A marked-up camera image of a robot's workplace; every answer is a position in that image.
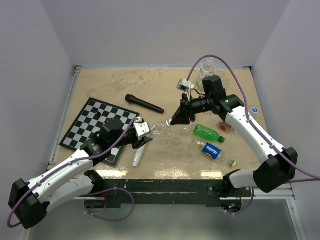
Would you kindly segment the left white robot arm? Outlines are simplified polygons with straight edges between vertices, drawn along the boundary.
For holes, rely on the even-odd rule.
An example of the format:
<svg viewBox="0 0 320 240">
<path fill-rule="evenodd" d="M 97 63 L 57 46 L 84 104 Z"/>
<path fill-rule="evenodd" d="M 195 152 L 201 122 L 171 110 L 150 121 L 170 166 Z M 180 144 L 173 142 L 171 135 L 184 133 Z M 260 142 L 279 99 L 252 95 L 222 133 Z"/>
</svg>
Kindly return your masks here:
<svg viewBox="0 0 320 240">
<path fill-rule="evenodd" d="M 152 141 L 150 124 L 142 117 L 123 126 L 120 119 L 107 120 L 62 163 L 29 181 L 16 180 L 8 201 L 11 212 L 7 226 L 30 229 L 64 202 L 82 195 L 99 196 L 104 190 L 103 180 L 91 168 L 109 157 L 116 147 L 131 145 L 137 150 Z"/>
</svg>

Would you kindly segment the white cap with square mark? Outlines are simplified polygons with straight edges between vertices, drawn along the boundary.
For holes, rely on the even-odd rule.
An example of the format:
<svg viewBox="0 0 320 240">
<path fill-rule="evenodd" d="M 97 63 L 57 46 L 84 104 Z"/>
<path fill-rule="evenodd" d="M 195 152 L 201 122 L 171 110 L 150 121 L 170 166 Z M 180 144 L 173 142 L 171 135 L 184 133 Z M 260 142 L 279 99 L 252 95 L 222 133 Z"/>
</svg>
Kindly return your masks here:
<svg viewBox="0 0 320 240">
<path fill-rule="evenodd" d="M 166 124 L 167 124 L 168 126 L 170 126 L 170 125 L 171 125 L 171 122 L 172 122 L 172 120 L 171 120 L 171 119 L 168 119 L 168 120 L 166 121 Z"/>
</svg>

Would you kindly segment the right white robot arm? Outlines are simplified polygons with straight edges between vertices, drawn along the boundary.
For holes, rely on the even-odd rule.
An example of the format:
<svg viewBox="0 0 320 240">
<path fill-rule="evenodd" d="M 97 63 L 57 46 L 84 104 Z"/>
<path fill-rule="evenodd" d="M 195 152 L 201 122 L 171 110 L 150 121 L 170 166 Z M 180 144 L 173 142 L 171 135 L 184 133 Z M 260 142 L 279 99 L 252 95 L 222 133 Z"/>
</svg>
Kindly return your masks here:
<svg viewBox="0 0 320 240">
<path fill-rule="evenodd" d="M 234 94 L 227 95 L 219 76 L 202 80 L 204 96 L 192 99 L 188 94 L 193 84 L 185 79 L 178 82 L 181 90 L 180 106 L 168 121 L 169 126 L 188 125 L 200 113 L 212 112 L 230 125 L 251 147 L 261 166 L 257 169 L 235 170 L 223 177 L 222 193 L 233 197 L 241 188 L 259 188 L 269 193 L 295 177 L 297 151 L 274 140 L 245 109 L 244 103 Z"/>
</svg>

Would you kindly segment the white label tea bottle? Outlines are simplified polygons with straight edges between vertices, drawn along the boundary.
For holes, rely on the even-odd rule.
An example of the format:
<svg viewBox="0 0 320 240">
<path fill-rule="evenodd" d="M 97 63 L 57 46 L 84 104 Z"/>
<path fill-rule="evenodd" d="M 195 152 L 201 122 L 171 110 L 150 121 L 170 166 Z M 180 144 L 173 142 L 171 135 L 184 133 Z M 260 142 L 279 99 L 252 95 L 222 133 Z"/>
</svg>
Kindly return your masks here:
<svg viewBox="0 0 320 240">
<path fill-rule="evenodd" d="M 199 67 L 199 74 L 197 77 L 197 87 L 200 92 L 204 91 L 202 79 L 213 76 L 217 68 L 213 57 L 206 57 L 201 60 Z"/>
</svg>

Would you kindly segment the blue Pocari Sweat cap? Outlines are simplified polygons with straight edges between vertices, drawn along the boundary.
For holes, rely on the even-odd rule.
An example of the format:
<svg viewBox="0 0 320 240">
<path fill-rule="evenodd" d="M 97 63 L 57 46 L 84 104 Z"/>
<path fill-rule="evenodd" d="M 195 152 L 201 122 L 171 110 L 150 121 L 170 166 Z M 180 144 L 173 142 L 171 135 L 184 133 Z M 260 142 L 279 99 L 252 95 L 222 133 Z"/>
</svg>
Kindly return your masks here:
<svg viewBox="0 0 320 240">
<path fill-rule="evenodd" d="M 253 114 L 258 114 L 258 113 L 259 113 L 259 110 L 258 110 L 258 108 L 253 107 L 253 108 L 251 109 L 251 112 L 252 112 Z"/>
</svg>

